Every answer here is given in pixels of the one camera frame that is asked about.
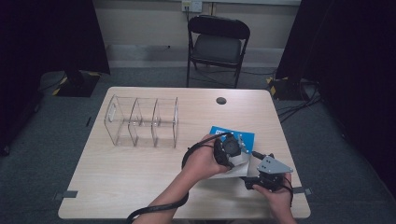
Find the chair backrest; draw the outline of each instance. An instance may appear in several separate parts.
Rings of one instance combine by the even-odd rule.
[[[250,29],[242,21],[208,15],[191,18],[188,29],[189,33],[203,35],[218,35],[245,40],[250,37]]]

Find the clear acrylic organizer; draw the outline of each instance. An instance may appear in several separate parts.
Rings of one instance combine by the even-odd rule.
[[[115,146],[176,147],[177,107],[177,98],[114,95],[105,125]]]

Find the gray carpet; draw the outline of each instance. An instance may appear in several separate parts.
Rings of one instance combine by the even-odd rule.
[[[273,70],[245,69],[261,74]],[[67,189],[92,128],[92,123],[86,126],[87,120],[95,120],[108,88],[184,87],[186,68],[115,68],[111,73],[100,78],[90,98],[52,96],[56,86],[43,91],[40,109],[10,145],[10,155],[0,158],[0,223],[123,223],[62,220],[57,215],[61,201],[54,196]],[[62,75],[45,74],[42,88]],[[233,82],[230,74],[210,76]],[[265,79],[270,76],[243,73],[238,89],[265,89]],[[191,87],[224,88],[195,80]],[[279,109],[301,102],[274,103]],[[344,140],[336,118],[323,103],[300,110],[282,122],[282,127],[302,183],[314,192],[307,196],[311,216],[299,223],[396,223],[391,195],[366,160]]]

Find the wooden table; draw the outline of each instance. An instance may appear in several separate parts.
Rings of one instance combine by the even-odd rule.
[[[117,94],[125,97],[178,99],[176,148],[115,147],[104,124],[107,105]],[[225,105],[216,102],[227,100]],[[254,150],[274,153],[291,168],[292,183],[300,187],[290,150],[268,91],[110,88],[99,110],[68,190],[76,198],[64,198],[61,218],[127,218],[134,210],[147,206],[180,171],[188,147],[200,141],[212,126],[255,133]],[[248,175],[258,175],[258,159],[250,161]],[[309,217],[304,194],[295,194],[291,208],[296,218]],[[270,217],[268,202],[255,190],[247,190],[239,178],[203,180],[190,191],[190,198],[178,208],[175,218],[237,219]]]

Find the chair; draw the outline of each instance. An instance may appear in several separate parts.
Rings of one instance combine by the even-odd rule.
[[[189,87],[192,62],[195,70],[197,63],[234,68],[233,87],[236,88],[250,37],[248,26],[238,20],[199,15],[190,19],[188,29],[189,59],[186,86]],[[198,34],[195,44],[192,34]]]

